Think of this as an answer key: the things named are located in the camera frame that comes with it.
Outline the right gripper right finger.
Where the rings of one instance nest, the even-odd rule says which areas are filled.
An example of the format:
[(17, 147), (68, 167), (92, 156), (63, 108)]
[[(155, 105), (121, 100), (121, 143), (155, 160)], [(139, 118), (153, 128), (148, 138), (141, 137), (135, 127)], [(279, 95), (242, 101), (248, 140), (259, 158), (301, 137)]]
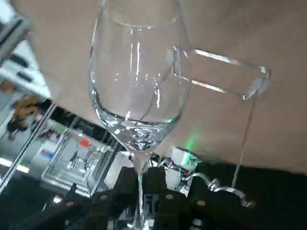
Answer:
[(193, 173), (188, 194), (166, 185), (163, 167), (143, 176), (143, 213), (152, 230), (258, 230), (251, 209), (255, 202), (243, 192), (220, 186), (202, 173)]

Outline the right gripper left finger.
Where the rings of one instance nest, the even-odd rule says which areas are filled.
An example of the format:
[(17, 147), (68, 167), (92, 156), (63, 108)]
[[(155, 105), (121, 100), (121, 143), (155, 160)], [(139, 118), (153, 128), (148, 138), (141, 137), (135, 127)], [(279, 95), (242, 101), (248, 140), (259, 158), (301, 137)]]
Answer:
[(134, 168), (122, 167), (114, 187), (92, 198), (64, 199), (14, 226), (15, 230), (115, 230), (120, 215), (135, 211), (138, 175)]

